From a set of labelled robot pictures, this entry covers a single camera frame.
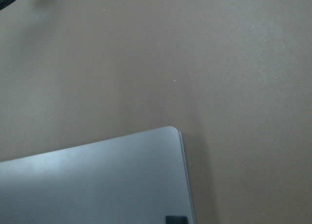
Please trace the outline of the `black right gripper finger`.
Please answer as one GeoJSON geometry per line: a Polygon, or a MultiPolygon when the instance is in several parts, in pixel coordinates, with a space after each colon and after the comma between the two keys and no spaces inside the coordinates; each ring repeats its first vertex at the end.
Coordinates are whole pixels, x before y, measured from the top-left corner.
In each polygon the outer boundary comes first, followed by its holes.
{"type": "Polygon", "coordinates": [[[166,224],[188,224],[186,216],[166,216],[166,224]]]}

